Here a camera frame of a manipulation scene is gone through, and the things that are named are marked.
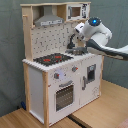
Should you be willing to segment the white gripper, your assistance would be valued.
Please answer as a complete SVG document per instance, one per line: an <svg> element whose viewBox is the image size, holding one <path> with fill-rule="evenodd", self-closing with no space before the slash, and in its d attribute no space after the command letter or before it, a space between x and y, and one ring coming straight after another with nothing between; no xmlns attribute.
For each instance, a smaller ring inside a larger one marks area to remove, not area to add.
<svg viewBox="0 0 128 128"><path fill-rule="evenodd" d="M74 34L79 38L80 41L85 43L85 36L82 34L82 29L84 27L83 23L79 23L75 28L74 28Z"/></svg>

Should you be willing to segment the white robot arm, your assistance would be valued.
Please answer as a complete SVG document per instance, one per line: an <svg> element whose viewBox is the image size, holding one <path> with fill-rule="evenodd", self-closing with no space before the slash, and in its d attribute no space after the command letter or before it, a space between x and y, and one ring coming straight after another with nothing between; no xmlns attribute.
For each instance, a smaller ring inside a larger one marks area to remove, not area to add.
<svg viewBox="0 0 128 128"><path fill-rule="evenodd" d="M74 33L86 44L89 53L128 61L128 45L118 49L106 46L112 38L112 32L98 17L91 17L85 23L79 23L74 28Z"/></svg>

